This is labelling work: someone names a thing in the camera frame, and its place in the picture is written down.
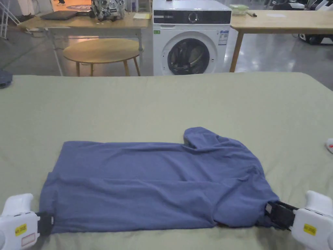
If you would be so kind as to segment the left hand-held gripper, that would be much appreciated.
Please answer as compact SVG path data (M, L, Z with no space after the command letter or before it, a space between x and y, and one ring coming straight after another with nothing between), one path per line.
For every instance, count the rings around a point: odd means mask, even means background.
M36 244L39 236L49 236L54 217L48 212L31 210L31 193L7 198L0 216L0 249L26 250Z

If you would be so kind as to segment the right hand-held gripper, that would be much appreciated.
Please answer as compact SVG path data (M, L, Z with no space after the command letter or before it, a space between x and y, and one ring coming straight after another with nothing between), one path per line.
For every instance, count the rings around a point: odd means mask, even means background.
M311 190L305 199L303 208L270 201L265 206L265 216L276 228L291 230L292 237L306 250L332 250L333 200Z

